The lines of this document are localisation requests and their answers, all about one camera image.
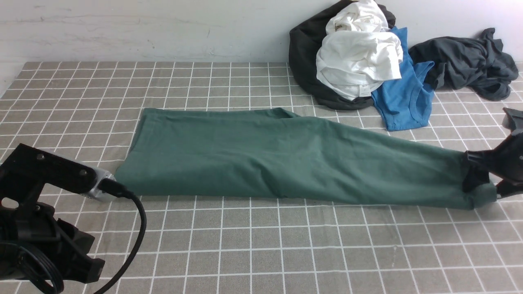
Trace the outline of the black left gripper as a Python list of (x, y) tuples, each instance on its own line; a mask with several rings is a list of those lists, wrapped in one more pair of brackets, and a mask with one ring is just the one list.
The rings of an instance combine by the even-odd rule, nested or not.
[(105, 261), (88, 253), (94, 236), (74, 225), (55, 219), (55, 209), (37, 202), (24, 218), (17, 219), (19, 208), (1, 207), (1, 240), (30, 244), (45, 255), (64, 280), (94, 283), (100, 278)]

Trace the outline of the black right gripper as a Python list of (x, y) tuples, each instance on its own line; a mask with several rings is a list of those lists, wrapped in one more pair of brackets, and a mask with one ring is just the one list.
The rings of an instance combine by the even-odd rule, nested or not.
[(523, 113), (507, 107), (503, 110), (503, 126), (511, 133), (495, 149), (465, 152), (469, 170), (463, 181), (464, 192), (486, 183), (487, 173), (491, 173), (502, 179), (496, 185), (499, 199), (523, 194)]

